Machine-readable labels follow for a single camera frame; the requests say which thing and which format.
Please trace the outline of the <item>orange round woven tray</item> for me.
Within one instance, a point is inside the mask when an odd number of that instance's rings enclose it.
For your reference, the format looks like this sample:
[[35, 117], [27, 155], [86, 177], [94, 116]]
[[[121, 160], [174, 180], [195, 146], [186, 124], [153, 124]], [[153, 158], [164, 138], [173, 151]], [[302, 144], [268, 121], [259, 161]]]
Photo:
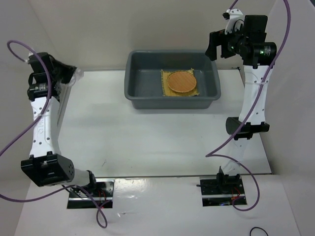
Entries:
[[195, 76], [186, 71], [171, 73], [167, 78], [168, 87], [178, 93], [186, 93], [195, 89], [197, 80]]

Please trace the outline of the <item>square bamboo mat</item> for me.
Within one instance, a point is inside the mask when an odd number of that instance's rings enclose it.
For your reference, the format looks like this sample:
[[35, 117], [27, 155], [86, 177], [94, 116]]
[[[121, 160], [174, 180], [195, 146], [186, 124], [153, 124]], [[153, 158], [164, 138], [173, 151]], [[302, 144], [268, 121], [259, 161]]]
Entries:
[[[189, 72], [191, 74], [194, 75], [194, 69], [191, 68], [189, 70], [178, 70], [178, 71], [186, 71]], [[163, 95], [164, 96], [173, 96], [173, 97], [190, 97], [190, 96], [197, 96], [199, 95], [197, 86], [195, 87], [195, 89], [193, 89], [190, 92], [186, 92], [186, 93], [178, 93], [178, 92], [174, 92], [172, 91], [168, 85], [167, 85], [167, 78], [168, 76], [173, 73], [173, 72], [177, 72], [177, 71], [165, 71], [165, 70], [161, 70], [161, 84], [162, 84], [162, 90], [163, 90]]]

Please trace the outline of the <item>clear plastic cup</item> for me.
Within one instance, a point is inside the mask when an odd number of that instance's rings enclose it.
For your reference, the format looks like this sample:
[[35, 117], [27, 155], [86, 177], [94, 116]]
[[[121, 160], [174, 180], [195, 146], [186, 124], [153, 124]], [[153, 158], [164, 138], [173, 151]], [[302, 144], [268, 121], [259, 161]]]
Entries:
[[84, 71], [76, 68], [75, 72], [73, 73], [70, 82], [67, 84], [68, 87], [73, 86], [77, 81], [84, 77]]

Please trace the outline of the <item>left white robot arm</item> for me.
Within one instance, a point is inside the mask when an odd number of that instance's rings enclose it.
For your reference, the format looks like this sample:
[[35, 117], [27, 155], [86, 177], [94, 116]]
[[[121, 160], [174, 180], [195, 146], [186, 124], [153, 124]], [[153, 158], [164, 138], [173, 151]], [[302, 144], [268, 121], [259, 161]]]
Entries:
[[74, 167], [62, 156], [58, 138], [60, 129], [60, 96], [63, 86], [72, 86], [84, 76], [79, 68], [56, 60], [47, 52], [29, 55], [33, 69], [29, 76], [28, 98], [33, 119], [33, 143], [28, 159], [21, 162], [22, 171], [38, 187], [71, 184], [86, 196], [98, 191], [94, 174]]

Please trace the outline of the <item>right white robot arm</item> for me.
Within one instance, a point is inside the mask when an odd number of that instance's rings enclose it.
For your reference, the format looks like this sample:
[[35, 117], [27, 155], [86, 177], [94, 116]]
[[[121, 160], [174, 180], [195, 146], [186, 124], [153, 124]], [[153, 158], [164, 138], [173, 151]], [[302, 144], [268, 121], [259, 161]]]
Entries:
[[241, 113], [228, 117], [225, 127], [231, 137], [229, 149], [236, 161], [229, 161], [219, 168], [216, 189], [223, 194], [232, 192], [240, 182], [238, 162], [243, 158], [248, 141], [255, 133], [269, 131], [265, 121], [265, 101], [270, 74], [273, 70], [277, 46], [266, 42], [266, 15], [244, 15], [238, 9], [223, 14], [227, 21], [225, 29], [210, 33], [209, 46], [205, 55], [217, 59], [217, 47], [221, 47], [221, 58], [239, 55], [243, 61], [245, 90]]

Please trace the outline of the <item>grey plastic bin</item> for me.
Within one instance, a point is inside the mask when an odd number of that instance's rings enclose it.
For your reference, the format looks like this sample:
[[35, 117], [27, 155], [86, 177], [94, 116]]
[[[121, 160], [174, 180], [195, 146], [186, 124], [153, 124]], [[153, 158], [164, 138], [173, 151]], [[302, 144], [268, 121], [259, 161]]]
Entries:
[[[196, 96], [166, 96], [163, 72], [192, 70]], [[207, 109], [221, 96], [216, 63], [200, 50], [136, 50], [127, 58], [124, 93], [136, 109]]]

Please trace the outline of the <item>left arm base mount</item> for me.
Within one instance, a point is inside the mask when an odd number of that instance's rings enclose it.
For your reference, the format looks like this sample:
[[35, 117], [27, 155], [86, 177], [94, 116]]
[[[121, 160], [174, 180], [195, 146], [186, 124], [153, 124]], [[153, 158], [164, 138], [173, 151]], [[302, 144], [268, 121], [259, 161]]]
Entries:
[[[115, 180], [110, 178], [97, 178], [96, 189], [90, 193], [101, 208], [113, 207]], [[68, 190], [67, 209], [92, 209], [95, 208], [92, 200], [79, 189]]]

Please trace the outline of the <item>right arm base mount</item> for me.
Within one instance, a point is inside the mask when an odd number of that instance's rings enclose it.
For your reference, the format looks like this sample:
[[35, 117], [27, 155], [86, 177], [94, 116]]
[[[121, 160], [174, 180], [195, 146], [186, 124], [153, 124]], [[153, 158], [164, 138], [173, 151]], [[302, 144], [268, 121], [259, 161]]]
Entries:
[[246, 205], [246, 195], [240, 177], [228, 177], [219, 182], [215, 176], [201, 177], [196, 185], [200, 188], [202, 205], [204, 207]]

